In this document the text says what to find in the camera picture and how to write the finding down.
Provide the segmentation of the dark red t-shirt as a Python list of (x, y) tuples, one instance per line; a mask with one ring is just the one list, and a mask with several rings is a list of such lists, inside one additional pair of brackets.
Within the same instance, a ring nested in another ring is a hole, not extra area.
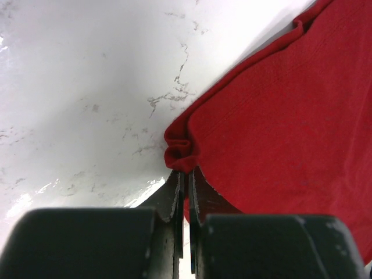
[(167, 128), (165, 164), (244, 213), (330, 214), (371, 261), (371, 2), (317, 1)]

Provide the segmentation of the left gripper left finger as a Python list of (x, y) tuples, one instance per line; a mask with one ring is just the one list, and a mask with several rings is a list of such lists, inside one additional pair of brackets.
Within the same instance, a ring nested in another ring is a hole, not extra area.
[(184, 176), (173, 171), (136, 208), (26, 213), (1, 255), (2, 278), (178, 278)]

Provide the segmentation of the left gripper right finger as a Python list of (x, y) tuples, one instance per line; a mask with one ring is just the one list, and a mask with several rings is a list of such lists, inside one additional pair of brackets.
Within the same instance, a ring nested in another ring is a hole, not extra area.
[(200, 169), (188, 176), (191, 271), (196, 278), (367, 278), (339, 219), (244, 214)]

